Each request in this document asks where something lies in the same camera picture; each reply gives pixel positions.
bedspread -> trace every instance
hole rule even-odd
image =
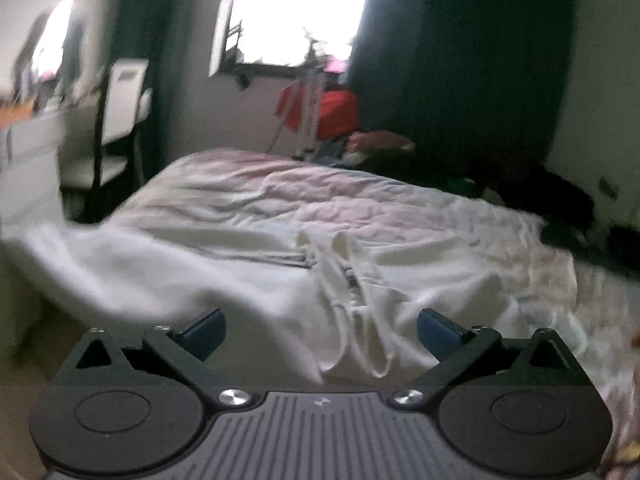
[[[614,415],[617,443],[635,436],[633,390],[638,354],[627,283],[540,242],[542,220],[439,190],[356,171],[258,153],[212,150],[174,162],[123,204],[107,225],[145,230],[198,223],[269,230],[294,226],[345,231],[375,242],[462,238],[521,304],[571,312],[584,331],[577,352]],[[555,317],[546,320],[553,325]],[[555,326],[565,338],[575,327]]]

white dresser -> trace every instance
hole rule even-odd
[[[0,130],[0,232],[63,222],[58,151],[90,150],[95,105],[67,108]]]

power outlet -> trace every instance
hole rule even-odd
[[[598,181],[598,189],[604,196],[612,199],[614,202],[618,199],[618,196],[620,195],[620,187],[610,183],[603,176],[601,176],[600,180]]]

ribbed gray panel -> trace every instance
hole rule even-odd
[[[144,477],[145,480],[498,478],[455,454],[425,416],[392,410],[375,393],[268,394],[265,402],[253,410],[221,415],[190,456],[161,473]],[[63,479],[66,477],[57,474],[50,477]]]

white chair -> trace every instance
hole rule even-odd
[[[139,122],[140,93],[148,60],[119,59],[105,76],[95,122],[94,156],[76,160],[63,168],[60,183],[63,191],[85,195],[83,221],[102,219],[102,188],[129,170],[132,182],[136,175],[136,141],[134,128]],[[127,156],[104,154],[104,147],[129,137]]]

